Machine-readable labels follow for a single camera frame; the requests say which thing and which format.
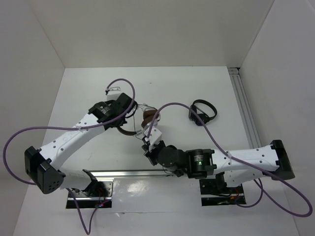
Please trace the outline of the brown silver headphones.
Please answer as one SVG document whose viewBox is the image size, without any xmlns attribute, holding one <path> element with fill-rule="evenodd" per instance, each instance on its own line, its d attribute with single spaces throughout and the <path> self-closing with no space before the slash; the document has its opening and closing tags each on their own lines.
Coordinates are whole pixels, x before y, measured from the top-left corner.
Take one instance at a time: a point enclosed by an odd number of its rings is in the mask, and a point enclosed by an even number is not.
<svg viewBox="0 0 315 236">
<path fill-rule="evenodd" d="M 133 111 L 133 113 L 126 118 L 134 117 L 134 115 L 138 109 L 141 109 L 143 112 L 142 113 L 143 120 L 141 123 L 142 129 L 139 131 L 137 131 L 137 130 L 127 131 L 127 130 L 122 129 L 121 127 L 118 127 L 117 130 L 121 134 L 126 135 L 126 136 L 136 136 L 136 135 L 141 134 L 143 129 L 153 120 L 153 117 L 157 112 L 157 108 L 155 108 L 155 107 L 149 106 L 147 104 L 138 104 L 137 107 L 135 108 L 135 110 Z"/>
</svg>

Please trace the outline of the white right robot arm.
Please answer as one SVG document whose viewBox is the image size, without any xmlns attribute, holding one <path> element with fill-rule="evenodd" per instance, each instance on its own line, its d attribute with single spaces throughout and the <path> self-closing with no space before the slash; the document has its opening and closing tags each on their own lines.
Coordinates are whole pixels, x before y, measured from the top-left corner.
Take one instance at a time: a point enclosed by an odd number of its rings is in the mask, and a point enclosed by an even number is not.
<svg viewBox="0 0 315 236">
<path fill-rule="evenodd" d="M 152 165 L 181 177 L 192 179 L 214 178 L 215 188 L 221 193 L 244 182 L 271 177 L 289 180 L 295 177 L 290 160 L 281 140 L 256 149 L 221 152 L 218 149 L 192 149 L 183 151 L 159 141 L 152 147 L 142 146 L 144 155 Z"/>
</svg>

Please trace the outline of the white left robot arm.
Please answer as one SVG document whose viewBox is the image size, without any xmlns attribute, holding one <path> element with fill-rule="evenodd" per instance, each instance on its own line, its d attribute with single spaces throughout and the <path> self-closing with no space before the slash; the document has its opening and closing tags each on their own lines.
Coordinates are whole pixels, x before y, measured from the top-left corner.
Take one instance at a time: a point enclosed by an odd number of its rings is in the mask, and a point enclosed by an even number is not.
<svg viewBox="0 0 315 236">
<path fill-rule="evenodd" d="M 104 184 L 87 170 L 78 173 L 62 169 L 65 161 L 92 138 L 109 128 L 117 128 L 126 123 L 124 112 L 129 113 L 137 102 L 125 93 L 117 99 L 94 104 L 86 115 L 75 125 L 74 130 L 63 133 L 51 143 L 39 149 L 33 146 L 25 150 L 26 174 L 43 194 L 50 194 L 58 188 L 81 191 L 93 196 Z"/>
</svg>

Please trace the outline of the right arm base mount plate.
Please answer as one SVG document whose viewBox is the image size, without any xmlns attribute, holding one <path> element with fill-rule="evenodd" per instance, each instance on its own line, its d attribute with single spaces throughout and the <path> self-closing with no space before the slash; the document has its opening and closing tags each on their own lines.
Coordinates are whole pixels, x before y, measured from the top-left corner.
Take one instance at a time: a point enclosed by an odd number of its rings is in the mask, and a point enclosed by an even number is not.
<svg viewBox="0 0 315 236">
<path fill-rule="evenodd" d="M 199 185 L 201 205 L 203 207 L 235 205 L 235 202 L 240 205 L 246 204 L 242 185 L 218 188 L 215 179 L 200 179 Z"/>
</svg>

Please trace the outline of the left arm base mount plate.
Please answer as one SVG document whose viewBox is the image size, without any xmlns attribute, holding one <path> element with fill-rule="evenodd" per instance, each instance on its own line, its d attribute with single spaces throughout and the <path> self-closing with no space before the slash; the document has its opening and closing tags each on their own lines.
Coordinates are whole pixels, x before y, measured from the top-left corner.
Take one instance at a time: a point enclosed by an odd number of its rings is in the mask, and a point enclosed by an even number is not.
<svg viewBox="0 0 315 236">
<path fill-rule="evenodd" d="M 114 179 L 105 178 L 98 182 L 100 183 L 98 183 L 96 188 L 90 193 L 84 190 L 71 188 L 71 194 L 68 193 L 66 201 L 66 209 L 76 208 L 73 196 L 77 200 L 79 208 L 82 209 L 92 209 L 96 206 L 99 208 L 111 208 Z"/>
</svg>

